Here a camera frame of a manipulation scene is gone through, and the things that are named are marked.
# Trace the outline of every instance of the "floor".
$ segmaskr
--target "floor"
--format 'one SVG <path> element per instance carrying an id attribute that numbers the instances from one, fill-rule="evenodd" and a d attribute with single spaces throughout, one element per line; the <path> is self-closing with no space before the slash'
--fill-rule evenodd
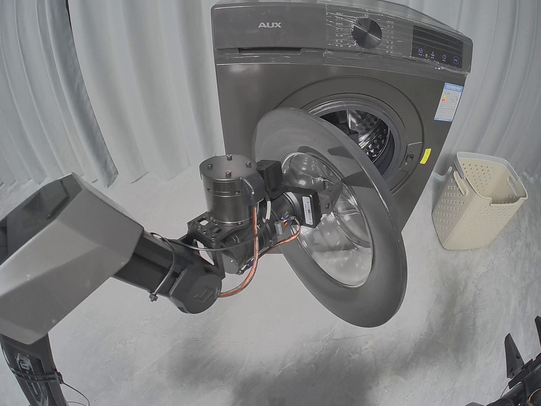
<path id="1" fill-rule="evenodd" d="M 440 185 L 433 175 L 403 231 L 408 289 L 384 326 L 337 319 L 282 255 L 269 254 L 246 291 L 201 315 L 108 280 L 51 331 L 57 367 L 92 406 L 493 401 L 506 383 L 504 336 L 512 333 L 525 361 L 541 351 L 533 322 L 541 314 L 541 186 L 527 184 L 530 199 L 490 246 L 451 252 L 431 222 Z M 32 190 L 4 195 L 0 214 Z M 204 210 L 196 168 L 169 182 L 117 182 L 106 193 L 169 237 Z M 26 406 L 1 363 L 0 378 L 0 405 Z"/>

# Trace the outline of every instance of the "washing machine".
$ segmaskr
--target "washing machine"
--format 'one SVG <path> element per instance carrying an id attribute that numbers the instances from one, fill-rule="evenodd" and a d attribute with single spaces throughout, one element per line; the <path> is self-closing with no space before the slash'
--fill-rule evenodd
<path id="1" fill-rule="evenodd" d="M 279 160 L 292 185 L 344 183 L 334 218 L 282 252 L 335 314 L 384 323 L 405 290 L 401 231 L 454 119 L 472 41 L 380 0 L 222 0 L 212 29 L 226 152 Z"/>

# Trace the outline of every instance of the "orange cable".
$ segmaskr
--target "orange cable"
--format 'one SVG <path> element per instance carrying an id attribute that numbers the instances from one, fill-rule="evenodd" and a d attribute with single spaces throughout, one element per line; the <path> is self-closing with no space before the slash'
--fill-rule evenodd
<path id="1" fill-rule="evenodd" d="M 273 248 L 276 248 L 277 246 L 279 245 L 282 245 L 282 244 L 285 244 L 286 242 L 291 242 L 292 240 L 296 239 L 299 237 L 299 235 L 301 234 L 301 225 L 299 224 L 298 220 L 295 220 L 295 222 L 297 223 L 297 226 L 299 227 L 299 229 L 297 230 L 297 232 L 293 235 L 291 235 L 289 238 L 286 238 L 286 239 L 283 239 L 281 240 L 280 242 L 278 242 L 276 245 L 274 245 L 273 247 L 269 248 L 267 251 L 269 250 L 272 250 Z"/>
<path id="2" fill-rule="evenodd" d="M 252 220 L 254 223 L 254 235 L 256 236 L 258 233 L 258 214 L 255 207 L 252 209 Z M 258 268 L 258 259 L 259 259 L 259 239 L 256 236 L 256 238 L 254 239 L 254 261 L 252 264 L 252 268 L 250 269 L 250 272 L 248 273 L 247 277 L 237 287 L 232 288 L 231 290 L 228 290 L 226 292 L 221 292 L 218 297 L 226 298 L 228 296 L 233 296 L 234 294 L 238 294 L 239 292 L 244 290 L 254 278 L 255 270 Z"/>

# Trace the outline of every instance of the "control dial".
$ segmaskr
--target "control dial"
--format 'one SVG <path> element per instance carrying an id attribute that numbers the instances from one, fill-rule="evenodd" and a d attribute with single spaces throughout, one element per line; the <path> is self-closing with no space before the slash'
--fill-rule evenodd
<path id="1" fill-rule="evenodd" d="M 355 42 L 363 48 L 377 47 L 382 40 L 382 29 L 370 18 L 358 18 L 351 32 Z"/>

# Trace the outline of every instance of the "control panel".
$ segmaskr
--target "control panel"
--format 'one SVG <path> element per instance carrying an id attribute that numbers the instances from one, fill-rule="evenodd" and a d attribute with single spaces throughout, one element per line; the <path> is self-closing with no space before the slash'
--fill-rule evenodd
<path id="1" fill-rule="evenodd" d="M 455 68 L 463 62 L 464 43 L 460 39 L 416 24 L 410 19 L 343 6 L 327 6 L 327 48 L 364 51 L 401 58 L 422 58 Z"/>
<path id="2" fill-rule="evenodd" d="M 413 26 L 411 55 L 443 64 L 462 67 L 464 43 L 450 35 L 418 25 Z"/>
<path id="3" fill-rule="evenodd" d="M 407 31 L 406 23 L 386 14 L 336 7 L 327 12 L 327 47 L 334 50 L 371 50 L 401 55 L 395 41 Z"/>

